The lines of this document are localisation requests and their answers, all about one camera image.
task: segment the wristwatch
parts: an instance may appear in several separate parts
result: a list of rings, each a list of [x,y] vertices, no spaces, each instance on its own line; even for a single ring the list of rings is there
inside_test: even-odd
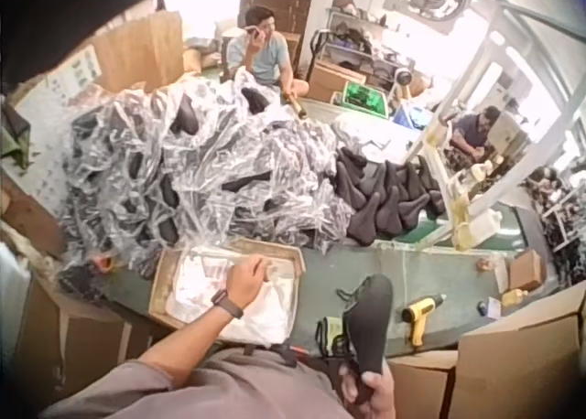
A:
[[[212,297],[214,306],[219,306],[234,318],[242,318],[244,311],[235,302],[228,298],[228,292],[225,289],[219,290]]]

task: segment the gray shirt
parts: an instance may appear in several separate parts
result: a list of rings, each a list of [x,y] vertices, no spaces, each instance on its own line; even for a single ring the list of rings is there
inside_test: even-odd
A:
[[[247,34],[230,40],[226,50],[229,70],[242,64],[247,45]],[[289,62],[289,50],[285,37],[278,32],[274,32],[265,43],[265,46],[255,56],[253,75],[261,85],[275,85],[280,75],[279,67],[286,67]]]
[[[479,114],[466,114],[454,122],[454,130],[460,131],[460,134],[466,140],[466,143],[472,147],[484,146],[488,138],[488,131],[480,131],[478,128]]]
[[[173,390],[164,371],[124,363],[85,390],[45,410],[44,419],[351,418],[330,381],[303,364],[286,367],[273,352],[216,353]]]

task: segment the hand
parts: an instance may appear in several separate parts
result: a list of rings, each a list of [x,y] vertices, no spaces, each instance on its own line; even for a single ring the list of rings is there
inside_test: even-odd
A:
[[[344,400],[353,404],[358,395],[356,388],[356,375],[354,375],[346,364],[340,367],[340,376],[342,377],[342,394]],[[395,419],[395,380],[388,364],[383,360],[383,374],[366,371],[362,374],[361,379],[364,384],[374,390],[370,401],[362,405],[355,406],[358,417],[373,419]]]
[[[480,161],[483,158],[483,156],[484,156],[484,148],[482,146],[475,148],[474,152],[472,152],[472,157],[476,161]]]
[[[289,98],[293,97],[297,99],[297,91],[295,90],[295,85],[291,84],[288,90],[283,90],[283,93]]]
[[[255,55],[265,46],[265,41],[265,32],[257,29],[256,31],[248,35],[248,45],[246,46],[246,49],[249,53]]]
[[[228,298],[241,309],[253,303],[266,280],[267,267],[268,259],[257,254],[233,266],[226,281]]]

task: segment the man in gray t-shirt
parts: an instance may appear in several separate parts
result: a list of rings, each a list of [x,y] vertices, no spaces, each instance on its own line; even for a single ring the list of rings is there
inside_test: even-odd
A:
[[[484,145],[488,133],[501,112],[495,106],[489,106],[480,114],[466,114],[453,123],[451,143],[462,152],[479,161],[484,156]]]
[[[224,293],[214,307],[85,390],[50,406],[44,419],[190,418],[350,418],[395,419],[393,377],[365,372],[370,400],[353,404],[356,380],[340,368],[340,401],[325,374],[298,363],[292,368],[267,350],[245,355],[226,349],[206,360],[206,351],[234,316],[240,316],[258,295],[266,277],[266,258],[245,259],[228,274]]]
[[[276,85],[286,95],[305,96],[309,85],[293,78],[287,41],[275,30],[273,12],[255,6],[248,9],[244,19],[247,33],[231,39],[226,49],[230,74],[245,66],[261,85]]]

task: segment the workbench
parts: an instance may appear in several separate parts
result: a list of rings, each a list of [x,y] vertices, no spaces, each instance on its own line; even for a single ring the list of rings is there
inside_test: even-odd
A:
[[[370,274],[385,274],[394,286],[394,311],[387,332],[388,356],[412,353],[407,338],[410,326],[400,322],[398,311],[408,302],[424,295],[442,293],[446,302],[429,317],[424,345],[419,350],[444,348],[457,343],[460,336],[492,320],[476,310],[480,300],[499,297],[493,273],[476,272],[476,261],[494,250],[512,256],[526,248],[523,232],[515,211],[499,206],[504,214],[503,231],[487,240],[477,250],[458,253],[443,242],[430,252],[414,252],[410,243],[377,241],[360,248],[334,244],[326,255],[302,249],[306,273],[301,277],[298,312],[291,344],[317,354],[314,340],[317,322],[325,316],[339,317],[344,303],[336,289],[352,292]],[[439,224],[423,220],[417,229],[401,238],[414,242],[433,231]],[[126,271],[103,277],[99,288],[106,298],[138,314],[148,317],[152,282]]]

